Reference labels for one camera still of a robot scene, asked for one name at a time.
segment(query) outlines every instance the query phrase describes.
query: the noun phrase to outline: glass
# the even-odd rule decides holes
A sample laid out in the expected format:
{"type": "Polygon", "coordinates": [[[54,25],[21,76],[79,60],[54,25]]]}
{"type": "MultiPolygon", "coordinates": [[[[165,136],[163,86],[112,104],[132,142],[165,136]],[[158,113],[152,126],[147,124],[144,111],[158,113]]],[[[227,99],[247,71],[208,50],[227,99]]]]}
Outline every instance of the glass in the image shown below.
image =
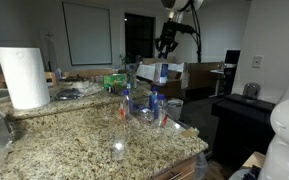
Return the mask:
{"type": "Polygon", "coordinates": [[[91,77],[90,77],[90,83],[93,83],[93,82],[95,82],[95,77],[94,77],[94,76],[91,76],[91,77]]]}

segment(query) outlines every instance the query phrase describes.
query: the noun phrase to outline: wooden cabinet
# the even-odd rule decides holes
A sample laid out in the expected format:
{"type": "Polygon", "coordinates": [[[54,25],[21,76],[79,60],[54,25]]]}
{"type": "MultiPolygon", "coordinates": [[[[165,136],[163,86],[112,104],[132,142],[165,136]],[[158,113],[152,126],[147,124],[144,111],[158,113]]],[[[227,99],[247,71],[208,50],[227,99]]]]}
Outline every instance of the wooden cabinet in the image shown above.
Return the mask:
{"type": "Polygon", "coordinates": [[[154,180],[193,180],[195,178],[196,156],[178,164],[172,169],[156,176],[154,180]]]}

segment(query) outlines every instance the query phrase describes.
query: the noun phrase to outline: table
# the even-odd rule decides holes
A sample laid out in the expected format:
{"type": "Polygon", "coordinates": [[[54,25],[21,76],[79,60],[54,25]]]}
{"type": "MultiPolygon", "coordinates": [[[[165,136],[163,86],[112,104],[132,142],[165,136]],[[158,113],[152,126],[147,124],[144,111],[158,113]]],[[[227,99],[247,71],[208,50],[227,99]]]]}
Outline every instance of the table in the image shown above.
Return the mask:
{"type": "Polygon", "coordinates": [[[218,91],[219,91],[221,76],[224,75],[224,71],[221,69],[214,69],[214,70],[210,70],[210,72],[218,75],[217,80],[216,80],[216,86],[215,86],[215,94],[210,96],[210,97],[216,97],[219,95],[218,91]]]}

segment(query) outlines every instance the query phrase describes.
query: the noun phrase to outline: window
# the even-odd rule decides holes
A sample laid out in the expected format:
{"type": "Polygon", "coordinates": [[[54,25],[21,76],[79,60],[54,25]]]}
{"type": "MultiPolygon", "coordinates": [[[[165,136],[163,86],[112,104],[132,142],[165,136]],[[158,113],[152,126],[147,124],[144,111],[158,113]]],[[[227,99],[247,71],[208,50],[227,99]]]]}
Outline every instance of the window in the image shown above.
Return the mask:
{"type": "Polygon", "coordinates": [[[153,57],[154,24],[155,18],[125,14],[126,53],[130,56],[132,63],[135,62],[136,55],[153,57]]]}
{"type": "Polygon", "coordinates": [[[64,3],[71,64],[112,64],[108,9],[64,3]]]}

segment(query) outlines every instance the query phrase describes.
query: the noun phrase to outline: black cabinet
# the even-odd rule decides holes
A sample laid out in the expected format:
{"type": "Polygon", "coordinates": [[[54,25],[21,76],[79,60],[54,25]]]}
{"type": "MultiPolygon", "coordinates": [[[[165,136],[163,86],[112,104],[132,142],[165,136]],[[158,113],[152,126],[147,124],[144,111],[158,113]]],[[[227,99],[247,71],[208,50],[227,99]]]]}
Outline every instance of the black cabinet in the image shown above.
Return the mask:
{"type": "Polygon", "coordinates": [[[274,104],[265,101],[248,103],[232,94],[215,102],[212,115],[219,117],[213,159],[239,168],[254,151],[266,154],[275,135],[270,115],[274,104]]]}

